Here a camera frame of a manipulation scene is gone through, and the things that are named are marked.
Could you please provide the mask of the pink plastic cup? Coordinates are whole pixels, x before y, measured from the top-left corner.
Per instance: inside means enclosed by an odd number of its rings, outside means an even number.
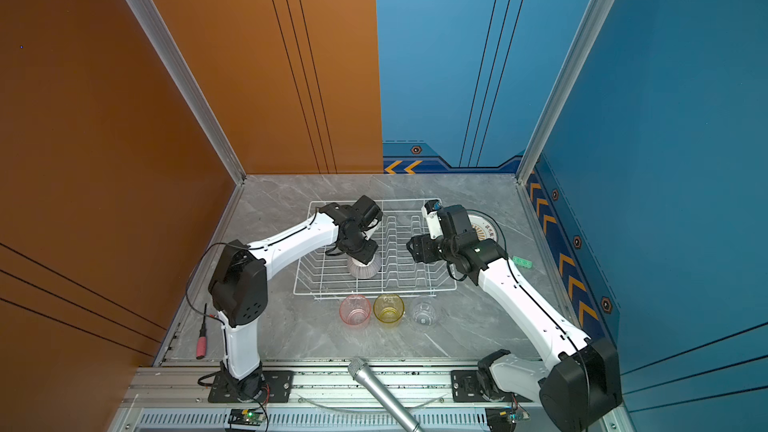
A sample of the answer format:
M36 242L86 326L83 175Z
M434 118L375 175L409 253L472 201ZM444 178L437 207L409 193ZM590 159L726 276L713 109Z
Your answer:
M371 313L370 301L364 295L349 295L339 306L339 317L349 328L365 328L370 321Z

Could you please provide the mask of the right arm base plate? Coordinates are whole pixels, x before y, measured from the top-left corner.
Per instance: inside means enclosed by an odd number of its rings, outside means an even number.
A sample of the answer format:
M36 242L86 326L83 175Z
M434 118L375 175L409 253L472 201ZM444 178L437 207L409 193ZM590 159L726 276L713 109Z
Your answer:
M455 403L491 402L481 387L477 370L453 370L450 379L452 400Z

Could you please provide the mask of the yellow plastic cup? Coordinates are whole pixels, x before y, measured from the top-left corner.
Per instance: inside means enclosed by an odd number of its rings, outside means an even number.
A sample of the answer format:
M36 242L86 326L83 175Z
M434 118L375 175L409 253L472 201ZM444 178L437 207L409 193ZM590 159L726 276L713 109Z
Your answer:
M381 294L374 301L373 313L382 326L395 327L404 316L405 304L398 294Z

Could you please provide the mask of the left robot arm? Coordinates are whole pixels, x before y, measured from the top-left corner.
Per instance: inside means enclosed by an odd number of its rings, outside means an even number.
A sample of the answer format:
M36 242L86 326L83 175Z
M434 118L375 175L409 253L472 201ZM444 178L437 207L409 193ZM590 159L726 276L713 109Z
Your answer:
M223 245L208 285L221 322L224 358L217 379L237 401L262 400L267 382L258 352L258 319L268 305L268 283L289 264L330 247L364 272L380 268L379 246L372 238L383 212L363 195L353 204L331 202L308 219L272 237L248 244Z

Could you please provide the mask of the clear plastic cup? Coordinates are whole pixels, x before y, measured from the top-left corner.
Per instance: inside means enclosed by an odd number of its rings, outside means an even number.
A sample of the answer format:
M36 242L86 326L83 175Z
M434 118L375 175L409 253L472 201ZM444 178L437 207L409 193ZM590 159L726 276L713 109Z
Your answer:
M410 305L410 317L417 325L429 327L438 322L439 314L432 301L414 300Z

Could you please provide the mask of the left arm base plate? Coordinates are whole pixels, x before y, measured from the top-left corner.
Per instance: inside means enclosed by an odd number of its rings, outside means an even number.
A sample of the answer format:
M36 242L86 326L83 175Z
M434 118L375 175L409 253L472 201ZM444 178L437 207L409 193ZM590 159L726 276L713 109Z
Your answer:
M257 369L243 379L235 379L222 369L213 375L207 401L283 404L289 401L293 380L294 372L290 370Z

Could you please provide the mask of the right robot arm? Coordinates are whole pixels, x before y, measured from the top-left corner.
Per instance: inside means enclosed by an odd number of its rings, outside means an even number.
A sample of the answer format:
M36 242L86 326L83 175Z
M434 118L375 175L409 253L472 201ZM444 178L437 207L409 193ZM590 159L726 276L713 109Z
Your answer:
M618 351L590 337L556 310L519 271L504 239L480 239L468 211L430 200L422 207L428 233L406 248L417 263L445 263L456 281L470 280L512 318L538 353L521 359L506 349L478 362L485 398L536 399L560 431L586 431L623 402Z

